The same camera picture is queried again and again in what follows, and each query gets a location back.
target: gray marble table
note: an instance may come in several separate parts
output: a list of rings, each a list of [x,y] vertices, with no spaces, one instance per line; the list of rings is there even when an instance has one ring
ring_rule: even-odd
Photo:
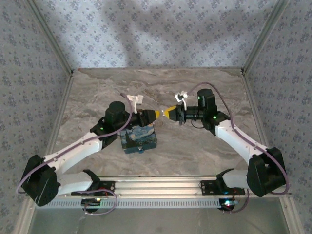
[[[105,115],[109,103],[125,99],[119,94],[141,94],[142,109],[165,110],[176,104],[175,92],[188,91],[202,81],[213,83],[231,108],[238,127],[259,140],[254,117],[238,70],[82,69],[74,81],[54,150],[76,141]],[[197,102],[196,91],[188,98]],[[219,97],[219,110],[226,112]],[[203,129],[160,117],[155,122],[157,148],[143,154],[125,154],[120,139],[93,154],[68,172],[90,169],[99,176],[216,175],[228,168],[246,169],[245,161],[225,142]]]

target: enclosure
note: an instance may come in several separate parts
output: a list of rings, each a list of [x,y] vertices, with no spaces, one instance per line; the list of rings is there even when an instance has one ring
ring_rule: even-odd
[[[218,88],[241,130],[282,151],[290,193],[251,194],[250,206],[235,218],[208,209],[213,205],[179,203],[162,210],[154,204],[139,210],[131,203],[132,210],[117,209],[105,222],[97,221],[94,231],[105,225],[108,233],[216,233],[228,230],[222,224],[227,221],[235,232],[243,226],[246,233],[312,233],[309,1],[3,0],[0,6],[0,233],[53,232],[60,223],[65,233],[84,233],[95,217],[81,218],[81,209],[56,203],[38,209],[25,195],[14,194],[28,159],[82,137],[112,101],[126,103],[121,92],[143,95],[142,109],[164,111],[177,104],[175,93],[203,81]],[[218,109],[226,112],[214,94]],[[194,92],[188,105],[196,103]],[[154,128],[155,149],[125,154],[118,138],[68,173],[91,169],[118,181],[121,202],[141,202],[144,196],[150,202],[189,202],[200,199],[201,178],[247,168],[229,145],[190,122],[180,126],[161,116]],[[111,227],[116,215],[129,222]],[[153,215],[159,222],[149,219]],[[40,226],[45,216],[54,222]],[[171,217],[183,220],[185,229]]]

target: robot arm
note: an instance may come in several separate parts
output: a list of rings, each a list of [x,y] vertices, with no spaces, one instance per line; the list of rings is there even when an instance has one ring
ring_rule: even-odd
[[[87,156],[110,145],[117,139],[117,130],[123,126],[129,129],[144,127],[158,117],[159,112],[154,110],[137,110],[130,116],[122,102],[112,102],[105,111],[105,117],[82,138],[44,158],[32,156],[24,170],[21,187],[38,206],[46,205],[58,195],[99,189],[99,178],[90,170],[64,173]]]
[[[222,194],[227,194],[229,188],[246,188],[262,197],[286,183],[283,173],[267,154],[270,154],[285,170],[282,153],[277,148],[268,147],[253,140],[231,119],[217,110],[215,96],[211,89],[201,89],[197,93],[198,106],[184,107],[186,95],[175,96],[182,105],[170,107],[164,115],[180,125],[187,120],[199,120],[203,127],[214,136],[228,143],[248,165],[248,170],[229,169],[217,175],[216,184]]]

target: small box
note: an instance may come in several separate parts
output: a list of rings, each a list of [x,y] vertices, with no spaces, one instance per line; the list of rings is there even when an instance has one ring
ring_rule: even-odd
[[[154,125],[145,127],[135,126],[132,129],[123,129],[120,132],[121,146],[126,154],[143,153],[145,150],[154,149],[157,146],[157,138]]]

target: wall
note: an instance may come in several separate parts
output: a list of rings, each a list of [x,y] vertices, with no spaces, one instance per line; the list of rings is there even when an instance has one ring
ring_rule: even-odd
[[[0,1],[0,233],[11,233],[24,195],[16,195],[29,157],[43,155],[67,75],[29,11]]]
[[[241,67],[274,0],[36,0],[72,68]]]
[[[248,73],[266,134],[284,155],[306,233],[312,233],[311,30],[311,1],[292,1]]]

